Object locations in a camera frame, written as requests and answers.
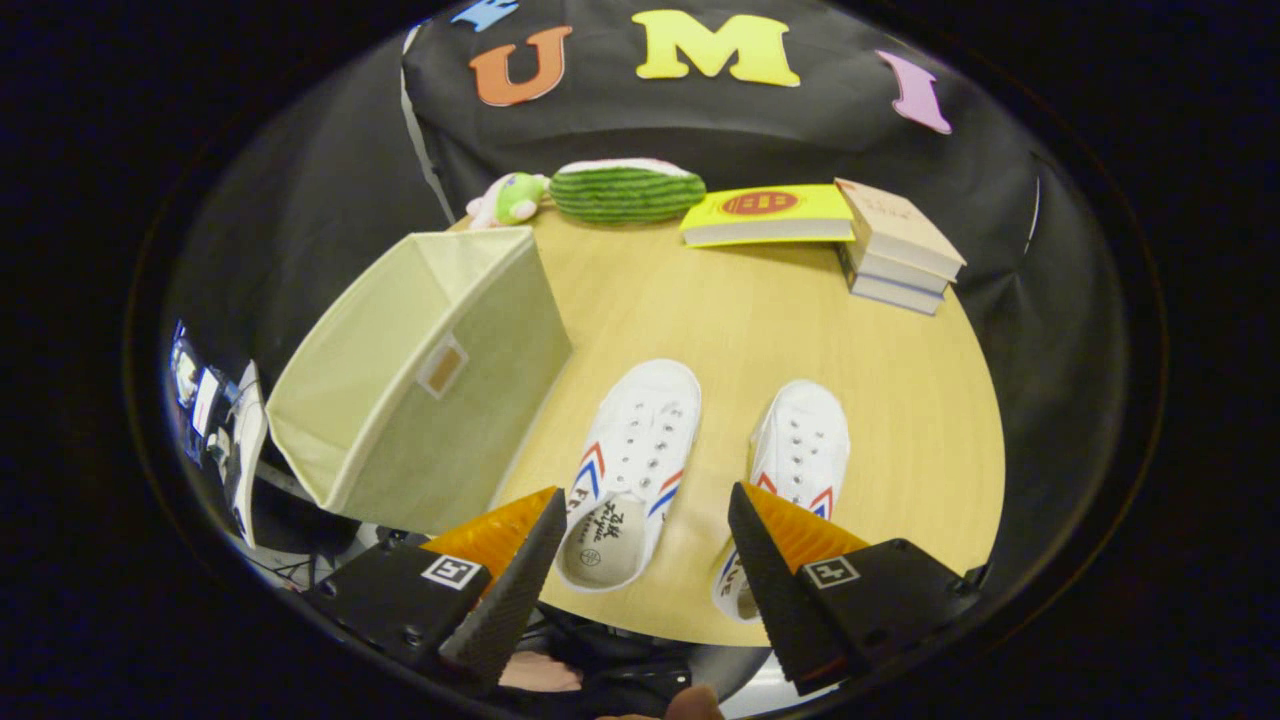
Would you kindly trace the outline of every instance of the book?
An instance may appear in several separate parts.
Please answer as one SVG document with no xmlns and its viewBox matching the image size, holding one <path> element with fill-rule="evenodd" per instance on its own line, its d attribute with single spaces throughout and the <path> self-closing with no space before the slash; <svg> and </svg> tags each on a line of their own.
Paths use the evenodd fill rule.
<svg viewBox="0 0 1280 720">
<path fill-rule="evenodd" d="M 854 240 L 854 213 L 833 184 L 709 192 L 680 223 L 687 245 Z"/>
<path fill-rule="evenodd" d="M 869 297 L 897 305 L 925 315 L 933 315 L 942 304 L 941 292 L 929 292 L 918 287 L 911 287 L 876 275 L 859 274 L 849 286 L 849 292 L 860 297 Z"/>
<path fill-rule="evenodd" d="M 964 258 L 915 204 L 841 178 L 836 187 L 852 210 L 854 236 L 868 251 L 955 281 Z"/>
<path fill-rule="evenodd" d="M 929 292 L 942 292 L 950 282 L 947 278 L 923 268 L 877 255 L 867 249 L 865 242 L 837 242 L 836 252 L 840 255 L 840 266 L 845 270 L 845 278 L 850 283 L 854 282 L 852 278 L 856 273 L 865 273 Z"/>
</svg>

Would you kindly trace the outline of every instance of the beige fabric storage bin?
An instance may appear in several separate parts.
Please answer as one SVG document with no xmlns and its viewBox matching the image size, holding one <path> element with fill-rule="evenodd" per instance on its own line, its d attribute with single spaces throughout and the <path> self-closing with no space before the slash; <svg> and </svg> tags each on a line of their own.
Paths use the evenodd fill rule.
<svg viewBox="0 0 1280 720">
<path fill-rule="evenodd" d="M 302 341 L 271 437 L 320 507 L 440 533 L 488 507 L 568 355 L 532 229 L 411 234 Z"/>
</svg>

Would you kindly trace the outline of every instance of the white sneaker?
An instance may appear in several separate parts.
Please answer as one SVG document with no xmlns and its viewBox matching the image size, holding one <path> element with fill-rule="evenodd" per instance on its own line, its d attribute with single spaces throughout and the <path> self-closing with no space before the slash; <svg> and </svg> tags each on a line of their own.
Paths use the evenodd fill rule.
<svg viewBox="0 0 1280 720">
<path fill-rule="evenodd" d="M 701 388 L 675 360 L 649 360 L 609 391 L 566 493 L 556 570 L 581 592 L 618 589 L 649 565 L 701 415 Z"/>
<path fill-rule="evenodd" d="M 849 421 L 840 401 L 810 380 L 788 383 L 751 433 L 748 482 L 831 519 L 849 465 Z M 712 602 L 730 618 L 758 623 L 760 612 L 730 541 L 727 559 L 712 584 Z"/>
</svg>

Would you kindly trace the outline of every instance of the orange letter u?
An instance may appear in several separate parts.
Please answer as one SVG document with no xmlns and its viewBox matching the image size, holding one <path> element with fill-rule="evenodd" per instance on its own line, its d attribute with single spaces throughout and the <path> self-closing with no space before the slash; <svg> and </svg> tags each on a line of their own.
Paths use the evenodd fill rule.
<svg viewBox="0 0 1280 720">
<path fill-rule="evenodd" d="M 476 72 L 476 94 L 480 100 L 486 105 L 506 108 L 550 92 L 564 77 L 564 36 L 571 32 L 573 28 L 561 26 L 529 36 L 529 45 L 538 49 L 538 74 L 525 82 L 513 83 L 507 74 L 507 58 L 516 51 L 515 45 L 503 45 L 476 55 L 471 60 L 471 68 Z"/>
</svg>

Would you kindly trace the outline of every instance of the red circle logo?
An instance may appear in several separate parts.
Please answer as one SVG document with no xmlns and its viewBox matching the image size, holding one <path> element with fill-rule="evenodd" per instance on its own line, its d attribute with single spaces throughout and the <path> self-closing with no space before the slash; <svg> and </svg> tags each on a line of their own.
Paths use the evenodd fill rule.
<svg viewBox="0 0 1280 720">
<path fill-rule="evenodd" d="M 800 199 L 790 192 L 776 190 L 758 190 L 735 195 L 721 205 L 721 210 L 731 215 L 768 215 L 795 208 Z"/>
</svg>

